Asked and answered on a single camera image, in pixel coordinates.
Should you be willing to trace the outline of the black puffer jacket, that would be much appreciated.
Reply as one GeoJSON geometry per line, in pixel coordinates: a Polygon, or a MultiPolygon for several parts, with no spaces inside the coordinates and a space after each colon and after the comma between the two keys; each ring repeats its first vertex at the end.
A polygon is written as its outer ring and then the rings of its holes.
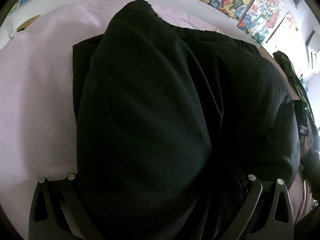
{"type": "Polygon", "coordinates": [[[211,239],[239,211],[249,174],[292,185],[293,100],[254,45],[134,1],[73,46],[73,71],[86,239],[211,239]]]}

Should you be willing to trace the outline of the dark green jacket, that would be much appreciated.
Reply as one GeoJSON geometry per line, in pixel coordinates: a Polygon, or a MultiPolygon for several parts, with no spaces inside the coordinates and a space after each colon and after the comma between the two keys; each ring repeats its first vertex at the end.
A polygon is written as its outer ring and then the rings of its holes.
{"type": "Polygon", "coordinates": [[[316,144],[319,144],[319,135],[315,124],[315,119],[313,116],[313,112],[311,109],[311,105],[309,102],[309,98],[307,96],[307,93],[298,78],[298,76],[295,74],[295,70],[293,67],[293,64],[291,63],[290,59],[287,57],[286,54],[284,54],[281,51],[277,51],[273,53],[273,57],[276,60],[276,62],[280,65],[284,73],[287,75],[288,81],[290,85],[293,87],[294,91],[298,94],[300,97],[300,100],[303,100],[307,103],[308,106],[308,129],[310,130],[309,134],[312,133],[313,137],[316,141],[316,144]]]}

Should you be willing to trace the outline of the white air conditioner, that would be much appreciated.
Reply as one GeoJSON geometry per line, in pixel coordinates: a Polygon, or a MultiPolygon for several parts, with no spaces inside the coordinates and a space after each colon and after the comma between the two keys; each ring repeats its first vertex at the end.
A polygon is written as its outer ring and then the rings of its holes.
{"type": "Polygon", "coordinates": [[[306,52],[308,56],[309,67],[315,74],[319,73],[319,51],[320,51],[320,36],[315,30],[312,31],[306,43],[306,52]]]}

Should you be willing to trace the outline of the pink yellow animals drawing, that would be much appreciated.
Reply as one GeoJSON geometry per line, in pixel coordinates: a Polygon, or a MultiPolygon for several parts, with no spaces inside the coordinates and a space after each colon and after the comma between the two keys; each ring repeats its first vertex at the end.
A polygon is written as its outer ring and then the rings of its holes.
{"type": "Polygon", "coordinates": [[[280,24],[276,27],[266,43],[280,43],[296,31],[296,22],[293,13],[289,10],[280,24]]]}

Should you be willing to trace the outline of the pink bed sheet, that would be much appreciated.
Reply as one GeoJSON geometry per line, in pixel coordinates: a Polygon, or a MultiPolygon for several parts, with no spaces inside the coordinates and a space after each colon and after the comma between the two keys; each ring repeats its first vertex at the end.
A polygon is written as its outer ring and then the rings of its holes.
{"type": "MultiPolygon", "coordinates": [[[[86,0],[64,5],[42,15],[1,49],[1,205],[23,239],[29,239],[37,182],[43,177],[63,180],[70,173],[77,174],[72,213],[83,233],[73,46],[104,34],[115,14],[129,3],[86,0]]],[[[159,3],[149,5],[176,27],[225,35],[199,17],[159,3]]]]}

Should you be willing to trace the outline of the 2024 astronaut drawing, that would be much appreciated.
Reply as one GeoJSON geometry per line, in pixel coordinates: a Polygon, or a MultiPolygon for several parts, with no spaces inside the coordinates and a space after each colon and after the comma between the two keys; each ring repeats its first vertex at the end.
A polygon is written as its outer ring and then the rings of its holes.
{"type": "Polygon", "coordinates": [[[238,28],[261,45],[270,38],[286,12],[283,0],[254,0],[238,28]]]}

